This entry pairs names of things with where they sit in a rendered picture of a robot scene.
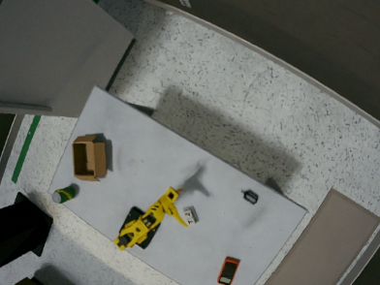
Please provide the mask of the green drink can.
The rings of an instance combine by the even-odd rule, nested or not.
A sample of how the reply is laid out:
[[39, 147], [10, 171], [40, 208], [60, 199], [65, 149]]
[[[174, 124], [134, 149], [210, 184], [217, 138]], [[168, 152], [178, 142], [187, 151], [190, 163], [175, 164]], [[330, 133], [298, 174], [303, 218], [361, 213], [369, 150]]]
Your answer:
[[75, 195], [76, 195], [76, 192], [74, 188], [71, 186], [68, 186], [65, 188], [55, 190], [52, 193], [51, 198], [56, 204], [63, 204], [65, 202], [72, 200], [75, 197]]

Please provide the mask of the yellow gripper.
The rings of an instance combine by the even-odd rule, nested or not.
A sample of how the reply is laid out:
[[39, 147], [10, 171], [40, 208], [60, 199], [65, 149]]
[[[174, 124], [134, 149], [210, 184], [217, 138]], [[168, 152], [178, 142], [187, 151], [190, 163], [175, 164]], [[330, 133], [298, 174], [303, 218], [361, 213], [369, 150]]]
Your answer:
[[178, 214], [178, 210], [174, 205], [174, 202], [179, 195], [178, 193], [182, 190], [183, 188], [174, 190], [173, 187], [169, 187], [166, 194], [160, 197], [157, 201], [159, 202], [159, 204], [162, 204], [162, 209], [164, 209], [168, 215], [171, 215], [172, 213], [172, 217], [174, 217], [181, 225], [188, 227], [188, 225], [182, 220], [182, 218]]

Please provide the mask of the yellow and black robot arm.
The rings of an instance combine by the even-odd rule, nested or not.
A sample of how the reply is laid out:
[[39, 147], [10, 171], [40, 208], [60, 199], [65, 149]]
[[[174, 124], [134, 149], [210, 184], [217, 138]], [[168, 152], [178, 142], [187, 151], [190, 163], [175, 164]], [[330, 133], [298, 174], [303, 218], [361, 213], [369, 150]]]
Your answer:
[[[148, 215], [150, 212], [156, 218], [156, 222], [150, 215]], [[119, 237], [117, 237], [113, 242], [121, 251], [136, 242], [141, 244], [143, 240], [147, 239], [147, 232], [157, 226], [164, 219], [164, 212], [165, 210], [162, 209], [162, 204], [159, 204], [158, 201], [155, 202], [147, 209], [143, 216], [139, 217], [138, 221], [133, 220], [127, 223], [125, 228], [119, 234]]]

